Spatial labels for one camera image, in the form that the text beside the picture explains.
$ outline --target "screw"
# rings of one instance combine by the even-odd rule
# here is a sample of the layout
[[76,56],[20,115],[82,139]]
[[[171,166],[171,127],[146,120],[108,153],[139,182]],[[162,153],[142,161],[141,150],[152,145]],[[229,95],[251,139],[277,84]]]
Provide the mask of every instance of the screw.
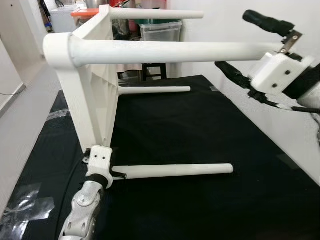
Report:
[[84,196],[84,195],[81,195],[81,196],[80,196],[80,201],[81,201],[81,202],[84,202],[84,201],[85,201],[85,196]]

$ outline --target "black cloth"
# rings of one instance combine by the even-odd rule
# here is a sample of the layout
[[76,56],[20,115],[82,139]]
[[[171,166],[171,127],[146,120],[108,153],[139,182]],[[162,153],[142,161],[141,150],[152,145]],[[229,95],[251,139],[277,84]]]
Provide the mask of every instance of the black cloth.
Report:
[[[132,86],[191,92],[121,96],[115,165],[231,163],[234,173],[115,181],[101,203],[97,240],[320,239],[319,186],[281,161],[284,153],[206,78]],[[66,107],[61,92],[52,110]],[[55,209],[30,222],[24,240],[53,239],[66,180],[82,157],[69,116],[46,122],[17,185],[42,183],[38,198],[54,197]],[[86,170],[80,164],[75,171],[59,231]]]

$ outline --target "translucent plastic container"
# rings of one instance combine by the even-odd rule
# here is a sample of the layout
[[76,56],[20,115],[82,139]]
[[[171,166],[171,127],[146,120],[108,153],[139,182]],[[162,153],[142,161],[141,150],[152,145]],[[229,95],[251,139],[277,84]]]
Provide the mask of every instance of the translucent plastic container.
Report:
[[143,9],[166,9],[166,0],[141,0]]
[[182,22],[162,24],[141,24],[142,41],[147,42],[179,42]]

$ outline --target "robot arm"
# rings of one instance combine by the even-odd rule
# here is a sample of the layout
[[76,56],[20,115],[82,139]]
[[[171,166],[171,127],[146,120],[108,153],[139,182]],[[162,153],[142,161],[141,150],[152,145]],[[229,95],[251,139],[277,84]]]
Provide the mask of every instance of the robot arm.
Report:
[[[262,104],[288,111],[319,114],[320,65],[312,67],[313,57],[301,57],[290,52],[302,34],[294,30],[295,26],[292,23],[265,17],[252,10],[247,10],[243,19],[267,32],[284,37],[283,47],[278,52],[266,53],[248,77],[243,76],[227,62],[215,62],[215,65],[233,83],[243,89],[249,89],[248,97]],[[266,94],[277,96],[281,93],[305,107],[271,102],[266,97]]]
[[100,212],[105,190],[114,182],[113,176],[126,178],[125,174],[113,172],[109,147],[95,145],[86,154],[89,159],[86,181],[72,198],[72,210],[64,222],[59,240],[91,240],[95,233],[96,219]]

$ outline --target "white appliance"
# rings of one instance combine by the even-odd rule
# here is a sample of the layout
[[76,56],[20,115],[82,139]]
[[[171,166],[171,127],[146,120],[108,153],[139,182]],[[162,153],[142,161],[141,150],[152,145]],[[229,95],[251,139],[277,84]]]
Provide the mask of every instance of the white appliance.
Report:
[[76,30],[77,26],[71,13],[79,8],[77,5],[65,5],[49,11],[54,32],[71,33]]

